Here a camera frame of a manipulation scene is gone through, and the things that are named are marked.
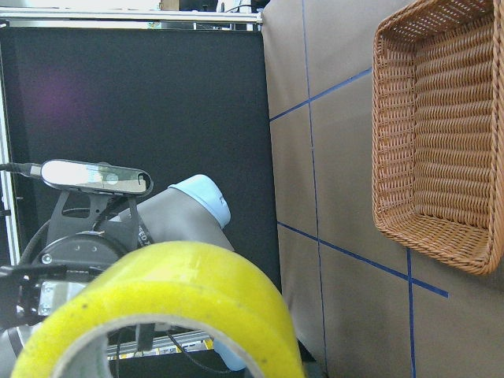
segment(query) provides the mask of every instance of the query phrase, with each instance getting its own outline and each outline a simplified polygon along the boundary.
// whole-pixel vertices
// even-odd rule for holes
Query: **blue tape line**
[[[413,307],[413,277],[411,270],[411,251],[406,250],[408,261],[408,299],[409,299],[409,347],[411,352],[411,378],[417,378],[417,365],[415,358],[415,319]]]
[[[339,84],[336,84],[334,87],[330,87],[329,89],[326,89],[325,91],[322,91],[321,93],[316,94],[315,96],[313,96],[309,100],[310,101],[318,100],[320,97],[324,97],[325,95],[328,95],[331,92],[337,91],[341,87],[345,87],[346,85],[350,84],[351,82],[353,82],[355,80],[359,80],[360,78],[368,75],[369,73],[371,73],[371,68],[365,69],[364,71],[358,73],[357,75],[354,75],[351,78],[346,79],[345,81],[342,81]]]
[[[432,291],[433,293],[439,294],[439,295],[441,295],[444,298],[449,298],[450,297],[450,293],[448,291],[440,289],[440,288],[438,288],[436,286],[432,286],[431,284],[426,283],[424,281],[420,281],[420,280],[417,280],[416,278],[412,277],[411,278],[411,282],[413,282],[413,284],[415,284],[417,286],[420,286],[420,287],[422,287],[424,289]]]
[[[341,252],[341,253],[343,253],[343,254],[345,254],[347,256],[350,256],[352,258],[355,258],[355,259],[357,259],[359,261],[363,261],[366,264],[370,264],[370,265],[374,266],[375,268],[381,269],[381,270],[383,270],[383,271],[385,271],[387,273],[390,273],[390,274],[392,274],[392,275],[394,275],[396,277],[402,278],[403,280],[408,280],[408,276],[406,274],[398,272],[395,269],[389,268],[389,267],[387,267],[385,265],[381,265],[378,262],[375,262],[373,260],[369,260],[368,258],[364,258],[364,257],[362,257],[359,254],[355,254],[354,252],[350,252],[349,250],[345,250],[345,249],[341,248],[340,246],[335,246],[334,244],[330,244],[330,243],[328,243],[328,242],[326,242],[324,240],[321,240],[321,243],[324,244],[325,246],[328,246],[328,247],[332,248],[333,250],[337,250],[337,251],[339,251],[339,252]]]
[[[308,239],[312,239],[316,242],[318,242],[318,238],[316,238],[315,236],[311,236],[310,234],[307,234],[306,232],[303,232],[301,230],[298,230],[297,228],[294,228],[294,227],[291,227],[289,226],[288,224],[285,224],[285,223],[282,223],[282,222],[277,222],[277,224],[279,226],[282,226],[282,227],[285,227],[287,230],[291,230],[293,232],[296,232],[298,233],[299,235],[303,235],[303,236],[306,236]]]
[[[296,109],[299,109],[301,108],[302,106],[306,105],[306,104],[310,104],[311,102],[315,101],[315,100],[318,100],[319,98],[321,97],[324,97],[325,95],[328,95],[329,93],[331,92],[334,92],[334,91],[337,91],[338,89],[340,89],[341,87],[344,87],[346,86],[347,84],[355,81],[355,80],[358,80],[360,78],[362,78],[363,76],[366,76],[368,75],[369,73],[371,73],[371,68],[369,69],[366,69],[360,73],[358,73],[357,75],[355,76],[352,76],[351,78],[349,79],[346,79],[345,81],[342,81],[341,83],[339,84],[336,84],[334,87],[330,87],[329,89],[326,89],[325,91],[322,91],[321,93],[319,94],[316,94],[315,96],[313,97],[310,97],[310,89],[309,89],[309,86],[308,86],[308,99],[303,101],[303,102],[300,102],[299,104],[297,104],[296,106],[293,106],[291,107],[290,109],[287,109],[285,111],[283,111],[282,113],[280,114],[277,114],[276,116],[272,117],[269,119],[270,122],[274,121],[274,120],[277,120],[279,119],[280,117],[283,117],[285,116],[286,114],[289,114],[290,112],[293,112],[294,110]]]
[[[309,82],[309,71],[308,71],[308,50],[307,50],[307,38],[306,38],[306,18],[305,18],[305,0],[301,1],[302,7],[302,34],[303,42],[305,47],[305,72],[306,72],[306,90],[308,91],[308,99],[311,98],[311,85]],[[315,222],[317,230],[317,256],[318,256],[318,274],[319,274],[319,284],[321,290],[321,305],[322,305],[322,335],[324,340],[324,365],[325,371],[328,371],[328,356],[327,356],[327,337],[325,334],[325,310],[324,310],[324,290],[322,285],[322,257],[321,257],[321,242],[319,237],[319,221],[318,221],[318,196],[317,196],[317,175],[315,173],[315,144],[313,141],[313,118],[312,118],[312,106],[311,101],[308,101],[308,115],[309,115],[309,138],[312,148],[312,169],[313,169],[313,195],[315,197]]]
[[[277,119],[279,119],[280,117],[283,117],[283,116],[285,116],[286,114],[289,114],[290,112],[293,112],[293,111],[295,111],[296,109],[299,109],[300,107],[302,107],[302,106],[304,106],[304,105],[306,105],[306,104],[308,104],[308,103],[309,103],[309,100],[303,101],[303,102],[301,102],[300,104],[297,104],[296,106],[293,106],[293,107],[291,107],[290,109],[287,109],[287,110],[285,110],[284,112],[282,112],[282,113],[280,113],[280,114],[278,114],[278,115],[274,116],[273,118],[270,118],[270,119],[269,119],[269,121],[270,121],[270,122],[273,122],[274,120],[277,120]]]
[[[354,252],[350,252],[349,250],[345,250],[345,249],[343,249],[343,248],[341,248],[339,246],[335,246],[334,244],[331,244],[329,242],[326,242],[325,240],[319,239],[316,236],[312,236],[312,235],[310,235],[310,234],[308,234],[306,232],[298,230],[297,228],[291,227],[288,224],[285,224],[285,223],[282,223],[282,222],[279,222],[279,221],[277,221],[277,224],[279,226],[285,227],[285,228],[287,228],[287,229],[289,229],[289,230],[291,230],[293,232],[296,232],[299,235],[303,235],[303,236],[305,236],[305,237],[307,237],[309,239],[312,239],[312,240],[314,240],[316,242],[319,242],[320,244],[324,244],[325,246],[328,246],[328,247],[332,248],[333,250],[337,250],[337,251],[339,251],[339,252],[341,252],[341,253],[343,253],[343,254],[345,254],[347,256],[355,258],[355,259],[357,259],[359,261],[363,261],[366,264],[370,264],[371,266],[374,266],[375,268],[381,269],[381,270],[383,270],[385,272],[388,272],[388,273],[390,273],[390,274],[392,274],[394,276],[402,278],[403,280],[406,280],[406,281],[408,280],[408,276],[406,274],[398,272],[395,269],[389,268],[389,267],[387,267],[385,265],[382,265],[382,264],[380,264],[378,262],[375,262],[373,260],[369,260],[368,258],[364,258],[364,257],[362,257],[359,254],[355,254]],[[429,291],[431,291],[431,292],[433,292],[435,294],[441,295],[444,298],[449,298],[450,297],[450,293],[448,291],[440,289],[440,288],[438,288],[436,286],[433,286],[433,285],[431,285],[429,283],[426,283],[426,282],[424,282],[422,280],[419,280],[419,279],[416,279],[416,278],[412,277],[411,278],[411,283],[413,285],[417,285],[417,286],[420,286],[420,287],[422,287],[424,289],[427,289],[427,290],[429,290]]]

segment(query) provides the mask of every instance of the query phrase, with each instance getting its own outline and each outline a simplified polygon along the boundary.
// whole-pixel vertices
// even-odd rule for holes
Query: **aluminum rail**
[[[209,339],[210,336],[208,333],[204,331],[193,331],[174,335],[173,338],[179,344],[188,344]],[[156,337],[154,338],[152,349],[154,350],[157,348],[168,348],[173,347],[174,345],[175,344],[168,336]],[[137,351],[137,343],[135,341],[129,343],[122,343],[119,346],[119,354],[135,353],[136,351]],[[116,353],[117,353],[117,345],[107,346],[108,357],[113,357],[116,355]]]
[[[0,67],[0,103],[3,104],[2,109],[0,110],[0,163],[8,163],[10,160],[10,151],[9,151],[9,138],[7,131],[7,115],[5,108],[5,99],[4,99],[4,79],[3,73]],[[12,173],[9,172],[0,172],[0,177],[2,180],[2,201],[3,206],[6,211],[8,211],[8,215],[6,214],[6,231],[7,231],[7,243],[9,245],[9,255],[10,255],[10,264],[17,265],[20,259],[20,241],[17,230],[17,211],[16,211],[16,198],[14,194],[14,186]]]
[[[184,21],[213,24],[262,24],[260,13],[174,12],[164,10],[101,11],[62,8],[0,7],[0,20]]]

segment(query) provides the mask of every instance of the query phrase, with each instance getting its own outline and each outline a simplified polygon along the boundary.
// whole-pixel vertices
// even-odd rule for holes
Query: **black curtain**
[[[154,192],[203,173],[224,193],[236,251],[280,287],[261,34],[4,28],[13,160],[140,168]],[[58,192],[16,178],[22,243]]]

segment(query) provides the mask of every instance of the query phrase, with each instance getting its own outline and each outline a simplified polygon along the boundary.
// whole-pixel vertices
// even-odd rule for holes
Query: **woven basket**
[[[500,1],[418,1],[374,41],[375,224],[474,274],[504,247],[503,12]]]

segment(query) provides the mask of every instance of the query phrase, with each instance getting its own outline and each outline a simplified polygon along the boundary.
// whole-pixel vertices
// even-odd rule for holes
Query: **tape roll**
[[[254,378],[305,376],[287,307],[261,270],[218,246],[167,242],[121,258],[48,317],[12,378],[111,377],[104,335],[154,322],[208,332]]]

